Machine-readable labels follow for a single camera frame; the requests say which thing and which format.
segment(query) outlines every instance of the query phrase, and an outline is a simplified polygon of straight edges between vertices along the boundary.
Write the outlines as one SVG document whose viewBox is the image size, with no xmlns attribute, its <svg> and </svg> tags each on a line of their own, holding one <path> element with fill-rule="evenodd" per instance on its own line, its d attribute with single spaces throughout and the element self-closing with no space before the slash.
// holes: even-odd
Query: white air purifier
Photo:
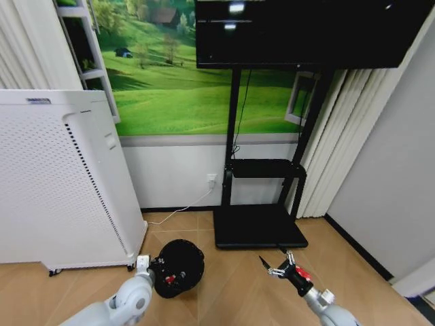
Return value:
<svg viewBox="0 0 435 326">
<path fill-rule="evenodd" d="M 0 263 L 132 268 L 146 230 L 103 91 L 0 91 Z"/>
</svg>

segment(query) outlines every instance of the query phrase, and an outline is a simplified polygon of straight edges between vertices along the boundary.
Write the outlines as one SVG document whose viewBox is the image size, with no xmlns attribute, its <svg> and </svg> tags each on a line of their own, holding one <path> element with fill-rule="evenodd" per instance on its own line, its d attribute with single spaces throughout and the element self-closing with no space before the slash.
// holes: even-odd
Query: tree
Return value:
<svg viewBox="0 0 435 326">
<path fill-rule="evenodd" d="M 125 4 L 130 15 L 136 16 L 141 21 L 147 19 L 149 14 L 147 0 L 125 0 Z"/>
<path fill-rule="evenodd" d="M 177 25 L 177 32 L 180 35 L 185 35 L 188 32 L 188 19 L 185 14 L 181 14 L 179 24 Z"/>
<path fill-rule="evenodd" d="M 173 65 L 175 54 L 177 53 L 178 42 L 169 34 L 164 35 L 164 48 L 166 50 L 166 62 Z"/>
<path fill-rule="evenodd" d="M 192 10 L 189 15 L 189 23 L 193 26 L 195 24 L 195 11 Z"/>
<path fill-rule="evenodd" d="M 142 22 L 145 22 L 148 19 L 148 14 L 149 14 L 148 6 L 144 4 L 139 5 L 139 7 L 137 8 L 137 19 L 139 19 Z"/>
<path fill-rule="evenodd" d="M 137 44 L 135 47 L 135 55 L 137 57 L 137 64 L 141 69 L 144 69 L 148 59 L 148 46 Z"/>
<path fill-rule="evenodd" d="M 115 11 L 115 6 L 107 0 L 94 0 L 95 18 L 97 19 L 98 26 L 103 29 L 107 34 L 118 34 L 122 21 L 120 15 Z"/>
<path fill-rule="evenodd" d="M 125 4 L 127 6 L 127 12 L 135 16 L 137 12 L 137 0 L 125 0 Z"/>
</svg>

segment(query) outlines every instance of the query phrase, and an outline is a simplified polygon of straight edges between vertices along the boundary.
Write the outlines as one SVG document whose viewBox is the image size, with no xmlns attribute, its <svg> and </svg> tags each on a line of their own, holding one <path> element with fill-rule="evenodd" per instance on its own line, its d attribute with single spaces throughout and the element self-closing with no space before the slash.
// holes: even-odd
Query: green hill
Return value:
<svg viewBox="0 0 435 326">
<path fill-rule="evenodd" d="M 122 120 L 119 134 L 225 133 L 230 71 L 196 68 L 192 27 L 181 36 L 174 29 L 139 22 L 127 14 L 123 1 L 112 2 L 122 28 L 117 35 L 103 31 L 99 43 Z M 193 10 L 184 0 L 174 0 L 173 5 L 187 17 Z M 167 63 L 168 37 L 178 44 L 172 65 Z M 133 58 L 117 57 L 117 48 L 127 48 Z M 297 125 L 284 120 L 293 81 L 293 73 L 253 71 L 241 132 L 297 132 Z"/>
</svg>

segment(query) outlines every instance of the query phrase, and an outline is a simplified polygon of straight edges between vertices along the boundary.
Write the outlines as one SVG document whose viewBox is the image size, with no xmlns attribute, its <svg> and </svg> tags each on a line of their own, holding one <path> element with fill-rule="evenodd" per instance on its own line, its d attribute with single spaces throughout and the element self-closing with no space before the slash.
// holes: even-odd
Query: gray wall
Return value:
<svg viewBox="0 0 435 326">
<path fill-rule="evenodd" d="M 394 276 L 435 257 L 435 25 L 328 213 Z"/>
</svg>

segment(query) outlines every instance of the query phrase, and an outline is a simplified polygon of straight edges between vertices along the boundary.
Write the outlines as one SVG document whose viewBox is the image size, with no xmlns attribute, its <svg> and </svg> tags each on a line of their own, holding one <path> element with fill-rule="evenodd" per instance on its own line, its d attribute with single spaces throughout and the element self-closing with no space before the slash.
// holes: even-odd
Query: wall outlet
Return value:
<svg viewBox="0 0 435 326">
<path fill-rule="evenodd" d="M 216 173 L 209 173 L 208 175 L 207 175 L 207 182 L 208 181 L 216 181 L 216 177 L 217 177 L 218 175 L 216 174 Z"/>
<path fill-rule="evenodd" d="M 218 175 L 216 173 L 209 173 L 207 175 L 207 182 L 209 183 L 209 189 L 213 189 L 216 185 L 216 177 Z"/>
</svg>

